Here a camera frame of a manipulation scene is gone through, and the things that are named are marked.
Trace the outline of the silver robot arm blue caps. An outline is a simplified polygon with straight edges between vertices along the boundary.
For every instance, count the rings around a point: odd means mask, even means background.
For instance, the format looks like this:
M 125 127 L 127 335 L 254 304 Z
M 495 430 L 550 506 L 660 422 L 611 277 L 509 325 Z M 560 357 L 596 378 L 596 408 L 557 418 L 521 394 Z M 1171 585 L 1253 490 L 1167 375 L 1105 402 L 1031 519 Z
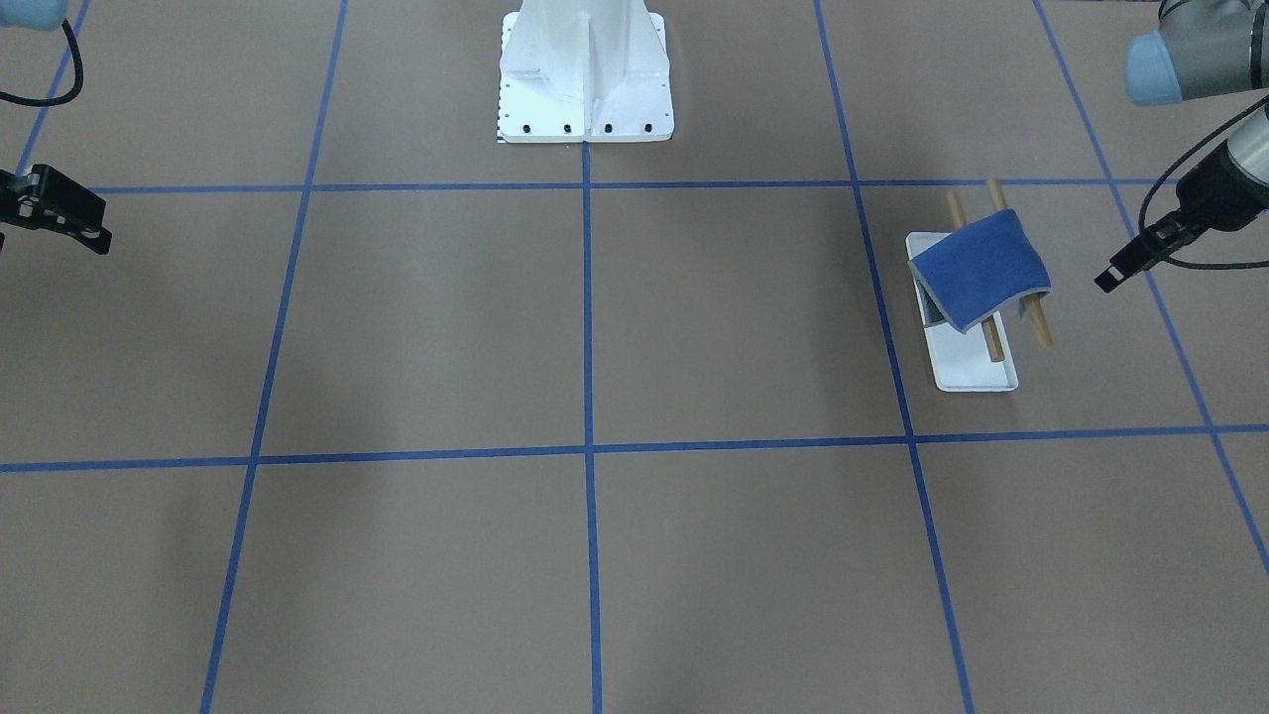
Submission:
M 522 120 L 528 142 L 571 137 L 629 142 L 661 141 L 669 120 L 654 123 L 654 109 L 673 105 L 662 19 L 640 1 L 527 1 L 505 18 L 500 107 Z M 1126 58 L 1126 90 L 1142 107 L 1261 90 L 1266 86 L 1266 4 L 1264 1 L 1165 1 L 1159 27 L 1138 36 Z M 1233 137 L 1214 167 L 1206 159 L 1195 178 L 1183 180 L 1180 204 L 1142 227 L 1096 276 L 1115 290 L 1129 276 L 1171 263 L 1207 231 L 1242 230 L 1266 207 L 1266 171 L 1259 166 L 1266 127 L 1250 126 Z M 98 254 L 112 235 L 102 226 L 104 203 L 55 169 L 3 175 L 3 221 L 24 230 L 49 230 L 76 238 Z

